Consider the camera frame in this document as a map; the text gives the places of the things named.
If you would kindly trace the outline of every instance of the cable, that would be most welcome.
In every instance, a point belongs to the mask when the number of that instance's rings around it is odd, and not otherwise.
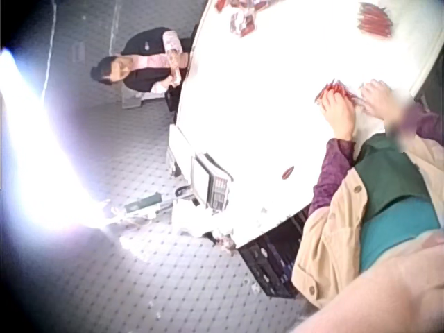
[[[56,4],[56,0],[51,0],[51,4],[53,5],[53,25],[51,27],[51,39],[49,40],[48,60],[46,62],[46,75],[45,75],[45,78],[44,78],[42,94],[40,95],[40,101],[42,102],[42,105],[44,105],[44,97],[46,95],[46,88],[48,87],[49,69],[51,67],[51,57],[53,55],[54,35],[56,33],[56,21],[57,21],[57,4]]]

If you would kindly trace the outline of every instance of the beige jacket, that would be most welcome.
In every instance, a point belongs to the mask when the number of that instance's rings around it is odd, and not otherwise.
[[[418,166],[442,226],[443,147],[416,135],[404,143],[404,151]],[[291,281],[317,307],[325,306],[359,274],[359,235],[366,203],[364,184],[356,170],[351,169],[330,206],[313,212],[305,224]]]

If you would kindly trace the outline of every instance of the purple sleeve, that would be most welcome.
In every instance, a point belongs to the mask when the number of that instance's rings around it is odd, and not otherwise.
[[[327,152],[322,163],[318,184],[313,188],[313,201],[309,215],[318,208],[330,205],[333,195],[353,165],[355,143],[340,139],[331,139],[327,143]]]
[[[444,146],[443,118],[433,112],[425,112],[422,106],[414,108],[412,112],[418,115],[416,134],[423,139],[430,139]]]
[[[425,112],[424,107],[413,104],[400,125],[401,130],[416,133],[423,139],[430,139],[443,145],[443,118],[433,112]]]

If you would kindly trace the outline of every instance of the dark vest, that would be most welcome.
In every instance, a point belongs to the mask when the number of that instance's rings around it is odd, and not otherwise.
[[[132,37],[121,52],[123,56],[139,55],[153,56],[155,54],[165,53],[163,35],[170,31],[168,28],[154,28],[138,33]],[[189,52],[188,43],[180,41],[184,52]],[[180,70],[182,77],[185,77],[186,69]],[[123,83],[126,87],[138,92],[150,92],[154,83],[166,79],[171,74],[169,68],[144,68],[132,71]]]

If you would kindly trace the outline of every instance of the hair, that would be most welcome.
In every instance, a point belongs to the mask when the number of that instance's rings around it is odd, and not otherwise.
[[[111,85],[112,82],[106,77],[111,74],[111,64],[116,58],[115,56],[108,56],[100,60],[97,66],[91,68],[91,78],[104,85]]]

